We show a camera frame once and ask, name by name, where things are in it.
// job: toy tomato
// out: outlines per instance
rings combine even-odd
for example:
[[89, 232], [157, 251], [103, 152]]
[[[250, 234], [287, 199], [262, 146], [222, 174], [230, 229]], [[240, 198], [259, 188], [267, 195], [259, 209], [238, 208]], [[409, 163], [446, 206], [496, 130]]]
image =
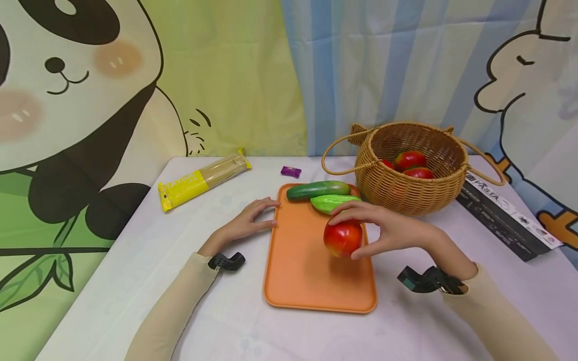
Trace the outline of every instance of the toy tomato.
[[394, 160], [398, 172], [415, 167], [425, 167], [426, 163], [425, 155], [417, 150], [400, 153]]
[[349, 257], [357, 248], [361, 247], [363, 228], [358, 221], [353, 219], [338, 223], [334, 226], [325, 226], [323, 243], [332, 255], [336, 257]]
[[389, 163], [389, 162], [386, 161], [385, 159], [382, 159], [381, 162], [382, 162], [386, 167], [391, 168], [391, 169], [395, 169], [394, 165], [391, 164], [391, 163]]
[[424, 178], [424, 179], [433, 179], [434, 178], [434, 174], [432, 173], [432, 171], [425, 168], [425, 167], [411, 168], [408, 170], [404, 170], [403, 173], [406, 176], [415, 177], [415, 178]]

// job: yellow pasta package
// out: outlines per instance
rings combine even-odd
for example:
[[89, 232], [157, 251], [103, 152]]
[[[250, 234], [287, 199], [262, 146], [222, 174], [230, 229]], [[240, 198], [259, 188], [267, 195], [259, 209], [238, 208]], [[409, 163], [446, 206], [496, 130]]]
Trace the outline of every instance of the yellow pasta package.
[[158, 184], [158, 193], [161, 196], [162, 210], [167, 212], [178, 207], [251, 168], [251, 163], [245, 158], [241, 148], [236, 153], [197, 169], [176, 181], [165, 184], [161, 182]]

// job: panda mouth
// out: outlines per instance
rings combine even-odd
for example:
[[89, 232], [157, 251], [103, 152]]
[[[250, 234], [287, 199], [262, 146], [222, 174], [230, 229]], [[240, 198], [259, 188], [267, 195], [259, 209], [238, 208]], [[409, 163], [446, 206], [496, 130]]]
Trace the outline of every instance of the panda mouth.
[[85, 75], [82, 77], [82, 79], [80, 79], [80, 80], [70, 80], [70, 79], [68, 79], [68, 78], [64, 75], [64, 73], [62, 73], [62, 72], [60, 72], [60, 75], [62, 75], [62, 78], [64, 78], [64, 80], [66, 81], [66, 86], [65, 86], [64, 89], [61, 90], [61, 91], [50, 91], [50, 90], [47, 90], [46, 92], [47, 92], [48, 94], [50, 94], [50, 95], [61, 95], [61, 94], [66, 93], [67, 90], [68, 90], [68, 88], [70, 88], [71, 84], [80, 84], [80, 83], [82, 83], [83, 81], [87, 80], [87, 79], [88, 79], [89, 72], [88, 72], [88, 70], [87, 70], [87, 71], [86, 71], [86, 74], [85, 74]]

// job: wicker basket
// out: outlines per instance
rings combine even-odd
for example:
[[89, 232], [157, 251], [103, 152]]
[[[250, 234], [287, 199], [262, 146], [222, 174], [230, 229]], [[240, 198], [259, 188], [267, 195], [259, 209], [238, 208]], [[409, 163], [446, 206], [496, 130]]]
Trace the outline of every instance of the wicker basket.
[[[438, 211], [455, 199], [462, 188], [466, 172], [470, 171], [487, 182], [504, 185], [502, 172], [474, 145], [453, 136], [453, 127], [441, 130], [419, 123], [389, 123], [366, 129], [360, 124], [351, 126], [351, 134], [336, 140], [321, 159], [323, 169], [334, 176], [355, 172], [357, 185], [367, 200], [398, 213], [410, 216]], [[325, 167], [329, 150], [342, 140], [360, 146], [355, 167], [332, 172]], [[488, 160], [500, 176], [496, 182], [468, 164], [466, 145]], [[381, 159], [393, 163], [401, 152], [418, 150], [425, 154], [428, 168], [435, 179], [409, 177], [386, 167]]]

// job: purple candy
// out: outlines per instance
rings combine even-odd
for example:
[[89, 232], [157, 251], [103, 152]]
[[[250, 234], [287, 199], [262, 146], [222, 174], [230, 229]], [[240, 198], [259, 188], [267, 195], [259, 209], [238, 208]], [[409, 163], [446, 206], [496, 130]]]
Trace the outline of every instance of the purple candy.
[[299, 175], [301, 174], [301, 169], [283, 166], [281, 174], [284, 176], [299, 178]]

